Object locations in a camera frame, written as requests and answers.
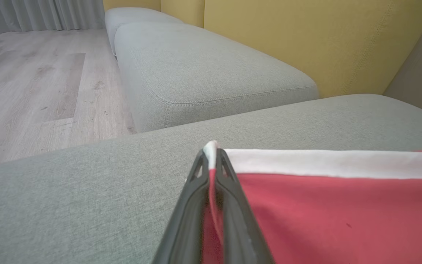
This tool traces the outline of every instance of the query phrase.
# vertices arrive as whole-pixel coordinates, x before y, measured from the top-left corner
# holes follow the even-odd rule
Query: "yellow cushion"
[[[422,0],[206,0],[204,28],[298,68],[322,97],[382,94],[422,33]]]
[[[161,8],[187,24],[203,27],[204,0],[161,0]]]
[[[144,7],[160,11],[160,0],[104,0],[104,10],[116,7]]]

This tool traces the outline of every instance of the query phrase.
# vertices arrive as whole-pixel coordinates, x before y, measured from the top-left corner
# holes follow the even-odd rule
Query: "red fabric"
[[[422,264],[422,179],[238,177],[278,264]],[[210,204],[203,263],[223,263],[213,191]]]

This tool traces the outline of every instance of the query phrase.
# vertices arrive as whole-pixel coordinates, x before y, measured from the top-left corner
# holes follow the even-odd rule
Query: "curtain fold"
[[[104,27],[102,0],[0,0],[0,33]]]

